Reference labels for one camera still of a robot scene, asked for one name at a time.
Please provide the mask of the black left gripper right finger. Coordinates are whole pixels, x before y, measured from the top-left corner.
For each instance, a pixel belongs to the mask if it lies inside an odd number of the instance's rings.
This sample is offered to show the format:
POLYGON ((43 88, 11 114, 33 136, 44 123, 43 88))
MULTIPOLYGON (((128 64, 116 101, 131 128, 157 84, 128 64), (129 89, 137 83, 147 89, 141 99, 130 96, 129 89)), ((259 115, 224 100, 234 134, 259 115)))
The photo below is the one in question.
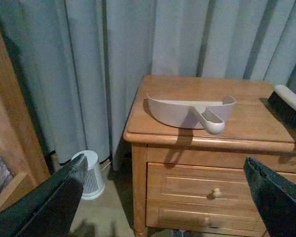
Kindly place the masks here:
POLYGON ((252 200, 271 237, 296 237, 296 184, 252 157, 244 163, 252 200))

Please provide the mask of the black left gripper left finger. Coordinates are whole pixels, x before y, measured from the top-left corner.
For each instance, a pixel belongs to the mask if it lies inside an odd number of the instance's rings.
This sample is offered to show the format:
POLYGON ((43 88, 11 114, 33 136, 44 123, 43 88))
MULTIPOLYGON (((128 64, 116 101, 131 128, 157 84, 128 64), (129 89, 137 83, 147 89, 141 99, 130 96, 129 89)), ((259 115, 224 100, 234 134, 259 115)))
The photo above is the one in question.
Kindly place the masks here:
POLYGON ((0 212, 0 237, 67 237, 88 169, 80 154, 0 212))

